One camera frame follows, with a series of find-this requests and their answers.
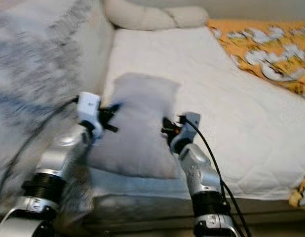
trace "white bedsheet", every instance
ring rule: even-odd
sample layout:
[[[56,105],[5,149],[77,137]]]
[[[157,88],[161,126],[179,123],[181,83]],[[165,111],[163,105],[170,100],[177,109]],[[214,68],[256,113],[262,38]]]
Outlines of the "white bedsheet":
[[[106,98],[127,72],[181,84],[175,112],[202,115],[200,130],[235,197],[287,199],[305,175],[305,99],[239,70],[206,27],[118,30]]]

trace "orange blanket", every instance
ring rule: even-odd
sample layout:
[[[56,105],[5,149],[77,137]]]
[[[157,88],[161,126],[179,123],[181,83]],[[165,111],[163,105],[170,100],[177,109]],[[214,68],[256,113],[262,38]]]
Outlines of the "orange blanket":
[[[305,97],[305,21],[210,19],[207,26],[240,69]]]

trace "cream pillow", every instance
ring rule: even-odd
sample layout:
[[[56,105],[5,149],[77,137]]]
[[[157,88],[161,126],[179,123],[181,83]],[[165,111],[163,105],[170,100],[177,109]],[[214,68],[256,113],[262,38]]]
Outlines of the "cream pillow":
[[[204,26],[207,11],[199,6],[145,7],[127,0],[106,0],[105,13],[117,26],[130,30],[155,31]]]
[[[115,80],[110,105],[120,108],[110,120],[117,133],[106,130],[93,146],[88,165],[133,177],[177,178],[178,164],[161,134],[162,120],[170,118],[179,85],[139,73]]]

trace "cable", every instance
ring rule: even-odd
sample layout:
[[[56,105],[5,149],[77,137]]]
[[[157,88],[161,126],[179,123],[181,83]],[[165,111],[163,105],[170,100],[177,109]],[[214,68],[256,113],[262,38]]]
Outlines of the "cable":
[[[46,124],[53,118],[55,115],[61,113],[68,105],[70,105],[73,102],[78,102],[78,96],[75,98],[65,102],[63,105],[58,107],[55,111],[53,111],[32,133],[32,135],[25,141],[25,143],[21,146],[21,148],[18,150],[18,152],[12,157],[12,159],[7,164],[7,169],[5,173],[3,174],[2,179],[0,180],[0,198],[1,193],[4,187],[4,184],[8,177],[11,175],[11,172],[16,165],[16,163],[19,160],[20,155],[23,153],[23,151],[30,145],[30,143],[33,141],[34,138],[36,138],[42,130],[45,128]]]
[[[251,236],[251,233],[250,233],[250,231],[249,231],[247,222],[246,222],[245,218],[243,217],[243,215],[242,215],[242,213],[241,213],[241,211],[240,211],[240,208],[239,208],[239,206],[238,206],[238,204],[237,204],[237,202],[236,202],[236,200],[235,200],[235,198],[234,198],[232,192],[230,191],[229,187],[227,186],[227,184],[226,184],[226,183],[223,181],[223,179],[222,179],[222,176],[221,176],[221,173],[220,173],[220,171],[219,171],[219,168],[218,168],[217,162],[216,162],[216,160],[215,160],[215,157],[214,157],[214,155],[213,155],[213,153],[212,153],[212,151],[211,151],[211,148],[209,147],[209,145],[208,145],[208,143],[207,143],[205,137],[204,137],[203,134],[200,132],[200,130],[198,130],[198,128],[197,128],[190,120],[188,120],[185,116],[180,116],[180,119],[182,119],[182,122],[187,122],[189,125],[191,125],[191,127],[193,127],[193,129],[198,133],[198,135],[202,138],[203,142],[205,143],[206,148],[208,149],[208,151],[209,151],[209,153],[210,153],[210,155],[211,155],[211,158],[212,158],[212,160],[213,160],[215,169],[216,169],[216,171],[217,171],[217,173],[218,173],[218,176],[219,176],[219,178],[220,178],[222,196],[223,196],[224,199],[226,200],[226,195],[225,195],[225,189],[226,189],[227,192],[228,192],[228,194],[229,194],[229,196],[230,196],[231,201],[233,202],[233,204],[234,204],[234,206],[235,206],[235,208],[236,208],[237,214],[238,214],[239,217],[240,217],[240,220],[241,220],[241,222],[242,222],[242,225],[243,225],[244,228],[245,228],[246,234],[247,234],[247,236],[250,237],[250,236]],[[240,234],[242,237],[244,237],[244,234],[243,234],[243,232],[241,231],[241,229],[240,229],[240,227],[238,226],[238,224],[236,223],[235,219],[232,217],[232,215],[230,215],[230,216],[231,216],[231,218],[232,218],[232,220],[233,220],[233,222],[234,222],[234,225],[235,225],[237,231],[239,232],[239,234]]]
[[[200,130],[198,130],[198,128],[190,120],[188,120],[185,116],[180,116],[180,118],[183,119],[183,122],[187,122],[188,124],[190,124],[194,128],[194,130],[198,133],[198,135],[202,138],[203,142],[205,143],[206,148],[207,148],[208,152],[211,155],[211,158],[212,158],[212,161],[214,163],[215,169],[216,169],[216,171],[218,173],[218,176],[220,178],[220,185],[221,185],[221,190],[222,190],[222,196],[223,196],[224,199],[226,199],[225,190],[224,190],[224,187],[223,187],[223,179],[222,179],[222,176],[221,176],[221,172],[220,172],[220,170],[218,168],[218,165],[217,165],[217,162],[215,160],[215,157],[214,157],[214,155],[212,153],[212,150],[211,150],[210,146],[208,145],[205,137],[200,132]]]
[[[231,190],[229,189],[229,187],[227,186],[227,184],[226,184],[224,181],[223,181],[223,186],[224,186],[225,189],[227,190],[227,192],[228,192],[228,194],[229,194],[229,196],[230,196],[230,199],[232,200],[232,202],[233,202],[233,204],[234,204],[234,206],[235,206],[235,208],[236,208],[237,214],[238,214],[239,218],[241,219],[242,225],[243,225],[243,227],[245,228],[245,231],[246,231],[247,235],[250,237],[250,236],[251,236],[251,233],[250,233],[250,231],[249,231],[247,222],[246,222],[245,218],[243,217],[243,215],[242,215],[242,213],[241,213],[241,211],[240,211],[240,208],[239,208],[239,206],[238,206],[238,204],[237,204],[237,202],[236,202],[236,200],[235,200],[235,198],[234,198],[234,196],[233,196]]]
[[[241,228],[239,227],[239,225],[237,224],[235,218],[232,216],[231,213],[229,213],[229,216],[231,217],[231,220],[235,226],[235,229],[237,230],[237,232],[240,234],[240,237],[246,237],[243,232],[241,231]]]

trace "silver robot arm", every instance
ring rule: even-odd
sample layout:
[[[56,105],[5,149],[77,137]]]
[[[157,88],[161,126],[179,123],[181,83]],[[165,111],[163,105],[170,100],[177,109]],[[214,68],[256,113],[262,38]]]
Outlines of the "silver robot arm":
[[[200,115],[185,113],[184,117],[198,127]],[[198,145],[193,144],[196,131],[188,123],[181,127],[166,118],[162,132],[168,134],[168,144],[173,153],[179,154],[181,167],[194,210],[194,235],[196,237],[237,237],[230,217],[230,207],[223,199],[220,177],[211,166],[210,159]]]
[[[72,165],[85,153],[93,139],[102,134],[99,123],[100,97],[83,92],[77,110],[79,124],[57,136],[42,154],[31,181],[22,185],[24,194],[0,223],[0,237],[51,237],[51,221]]]

